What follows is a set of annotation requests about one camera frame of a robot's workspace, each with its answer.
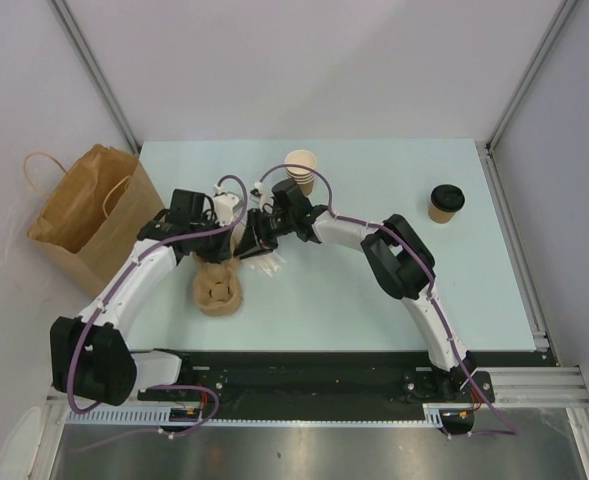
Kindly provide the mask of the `pulp cup carrier tray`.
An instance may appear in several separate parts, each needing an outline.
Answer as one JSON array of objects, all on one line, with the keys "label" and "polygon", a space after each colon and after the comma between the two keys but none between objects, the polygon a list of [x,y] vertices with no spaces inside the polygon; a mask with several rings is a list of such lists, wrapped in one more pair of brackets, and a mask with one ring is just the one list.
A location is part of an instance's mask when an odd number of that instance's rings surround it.
[{"label": "pulp cup carrier tray", "polygon": [[194,303],[208,317],[229,317],[242,306],[243,291],[239,278],[241,261],[233,256],[222,263],[208,263],[192,255],[197,273],[192,282]]}]

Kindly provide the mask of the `brown paper bag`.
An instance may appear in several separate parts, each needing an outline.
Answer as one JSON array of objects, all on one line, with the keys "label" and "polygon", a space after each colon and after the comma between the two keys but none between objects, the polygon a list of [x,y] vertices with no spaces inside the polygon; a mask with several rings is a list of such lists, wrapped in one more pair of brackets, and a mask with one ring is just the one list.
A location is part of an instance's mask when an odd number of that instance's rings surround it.
[{"label": "brown paper bag", "polygon": [[64,170],[27,238],[96,297],[129,257],[140,229],[164,208],[137,157],[96,144]]}]

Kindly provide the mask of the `black plastic cup lid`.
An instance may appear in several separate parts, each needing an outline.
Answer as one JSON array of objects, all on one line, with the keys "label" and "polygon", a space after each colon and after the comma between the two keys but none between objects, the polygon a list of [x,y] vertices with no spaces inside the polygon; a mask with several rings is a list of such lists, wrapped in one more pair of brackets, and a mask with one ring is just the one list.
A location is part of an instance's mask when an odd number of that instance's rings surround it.
[{"label": "black plastic cup lid", "polygon": [[465,205],[465,195],[458,186],[441,184],[432,190],[430,201],[435,208],[443,212],[457,213]]}]

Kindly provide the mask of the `brown paper coffee cup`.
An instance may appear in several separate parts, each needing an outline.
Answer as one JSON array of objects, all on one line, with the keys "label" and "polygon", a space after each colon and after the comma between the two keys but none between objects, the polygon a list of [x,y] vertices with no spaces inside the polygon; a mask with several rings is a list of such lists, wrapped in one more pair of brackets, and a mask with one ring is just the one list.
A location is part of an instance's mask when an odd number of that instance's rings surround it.
[{"label": "brown paper coffee cup", "polygon": [[428,208],[429,218],[437,224],[446,224],[456,215],[457,211],[443,210],[438,205],[430,203]]}]

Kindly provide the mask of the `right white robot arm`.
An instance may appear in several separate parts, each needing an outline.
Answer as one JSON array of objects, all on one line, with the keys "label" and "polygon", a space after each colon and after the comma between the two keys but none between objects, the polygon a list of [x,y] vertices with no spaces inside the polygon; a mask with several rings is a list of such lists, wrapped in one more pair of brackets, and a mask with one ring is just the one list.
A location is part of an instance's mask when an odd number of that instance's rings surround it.
[{"label": "right white robot arm", "polygon": [[338,215],[329,205],[314,205],[293,180],[266,193],[257,183],[245,229],[235,255],[241,259],[272,253],[278,238],[290,233],[303,242],[341,245],[363,253],[381,289],[399,300],[414,320],[427,347],[437,393],[458,401],[469,391],[489,401],[475,378],[477,362],[455,333],[436,287],[435,260],[407,220],[398,214],[383,223]]}]

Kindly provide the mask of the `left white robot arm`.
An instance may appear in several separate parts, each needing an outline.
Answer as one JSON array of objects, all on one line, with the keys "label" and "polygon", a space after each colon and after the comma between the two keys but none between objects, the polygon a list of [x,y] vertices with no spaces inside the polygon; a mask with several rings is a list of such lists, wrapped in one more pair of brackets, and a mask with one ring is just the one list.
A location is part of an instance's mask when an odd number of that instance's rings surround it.
[{"label": "left white robot arm", "polygon": [[177,189],[169,207],[139,231],[132,251],[112,280],[77,316],[59,317],[50,329],[52,386],[72,410],[77,398],[92,406],[119,406],[138,391],[160,386],[171,398],[188,397],[195,376],[179,355],[134,353],[127,337],[148,297],[191,254],[210,262],[231,258],[232,230],[242,199],[221,187],[213,196]]}]

